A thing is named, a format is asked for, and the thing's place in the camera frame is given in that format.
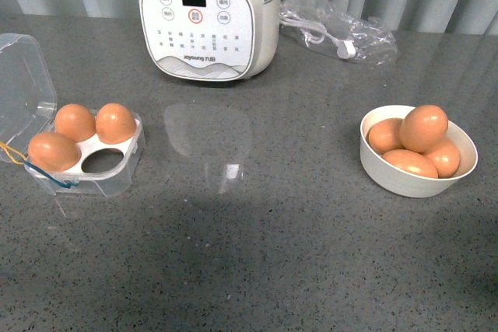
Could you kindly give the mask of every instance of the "brown egg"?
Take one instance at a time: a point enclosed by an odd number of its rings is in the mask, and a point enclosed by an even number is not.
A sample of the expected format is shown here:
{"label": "brown egg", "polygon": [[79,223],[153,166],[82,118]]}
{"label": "brown egg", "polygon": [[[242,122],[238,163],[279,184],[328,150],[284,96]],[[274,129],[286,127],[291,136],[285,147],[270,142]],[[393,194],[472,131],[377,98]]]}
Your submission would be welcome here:
{"label": "brown egg", "polygon": [[132,112],[121,104],[104,105],[96,116],[96,132],[101,142],[117,144],[131,138],[137,124]]}
{"label": "brown egg", "polygon": [[57,132],[41,132],[28,145],[30,162],[44,171],[65,171],[81,158],[81,150],[74,140]]}
{"label": "brown egg", "polygon": [[80,104],[64,105],[55,116],[55,131],[69,136],[75,142],[83,142],[95,134],[95,117]]}
{"label": "brown egg", "polygon": [[386,152],[382,158],[398,169],[407,173],[428,178],[437,178],[436,167],[424,156],[408,149],[395,149]]}
{"label": "brown egg", "polygon": [[388,118],[372,126],[368,133],[370,147],[380,154],[393,149],[403,149],[404,146],[399,138],[399,127],[402,121],[401,118]]}
{"label": "brown egg", "polygon": [[422,105],[412,110],[399,128],[399,138],[405,148],[426,152],[442,140],[448,129],[448,117],[436,105]]}
{"label": "brown egg", "polygon": [[460,165],[460,152],[458,151],[457,146],[447,136],[433,145],[423,155],[434,164],[439,178],[450,178]]}

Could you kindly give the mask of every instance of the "plastic bag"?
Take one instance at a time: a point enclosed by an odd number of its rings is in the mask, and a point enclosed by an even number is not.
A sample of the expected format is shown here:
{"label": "plastic bag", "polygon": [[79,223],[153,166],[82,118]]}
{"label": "plastic bag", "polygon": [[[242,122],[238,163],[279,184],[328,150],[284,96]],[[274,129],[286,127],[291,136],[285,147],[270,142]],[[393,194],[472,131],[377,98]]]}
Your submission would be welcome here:
{"label": "plastic bag", "polygon": [[333,58],[383,65],[399,56],[395,37],[380,19],[357,19],[338,11],[327,0],[284,1],[280,25],[283,34]]}

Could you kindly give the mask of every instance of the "white cable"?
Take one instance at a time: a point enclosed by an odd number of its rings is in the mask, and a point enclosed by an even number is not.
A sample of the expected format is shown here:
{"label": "white cable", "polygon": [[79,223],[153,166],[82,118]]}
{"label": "white cable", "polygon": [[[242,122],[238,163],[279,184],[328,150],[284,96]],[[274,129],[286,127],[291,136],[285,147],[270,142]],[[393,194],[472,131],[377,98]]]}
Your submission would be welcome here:
{"label": "white cable", "polygon": [[[285,15],[281,13],[280,23],[284,26],[296,27],[301,30],[306,42],[320,44],[327,37],[337,47],[337,55],[340,58],[348,60],[356,56],[356,49],[352,40],[341,40],[334,37],[327,32],[327,28],[322,23],[304,19],[292,12],[288,12]],[[313,35],[312,31],[319,33],[320,36]]]}

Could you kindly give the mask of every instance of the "ceramic bowl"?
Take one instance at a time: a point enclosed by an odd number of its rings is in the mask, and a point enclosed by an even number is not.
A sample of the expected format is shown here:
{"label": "ceramic bowl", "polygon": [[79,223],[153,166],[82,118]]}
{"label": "ceramic bowl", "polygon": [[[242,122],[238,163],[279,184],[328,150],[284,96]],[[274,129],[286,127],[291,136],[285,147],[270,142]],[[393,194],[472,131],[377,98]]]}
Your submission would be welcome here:
{"label": "ceramic bowl", "polygon": [[384,161],[368,144],[372,126],[387,118],[405,118],[414,107],[388,105],[370,111],[361,121],[359,155],[366,173],[386,190],[406,197],[430,197],[446,190],[470,174],[477,165],[478,153],[474,142],[456,124],[449,121],[447,137],[460,151],[460,166],[451,178],[433,179],[407,173]]}

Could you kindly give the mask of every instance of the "control panel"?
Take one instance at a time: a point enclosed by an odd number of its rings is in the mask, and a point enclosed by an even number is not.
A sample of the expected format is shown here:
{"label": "control panel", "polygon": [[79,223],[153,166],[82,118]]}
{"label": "control panel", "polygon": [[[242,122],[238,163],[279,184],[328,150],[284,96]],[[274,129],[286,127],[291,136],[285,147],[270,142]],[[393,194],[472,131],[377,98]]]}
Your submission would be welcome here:
{"label": "control panel", "polygon": [[150,54],[170,74],[232,79],[251,65],[248,0],[142,0],[142,22]]}

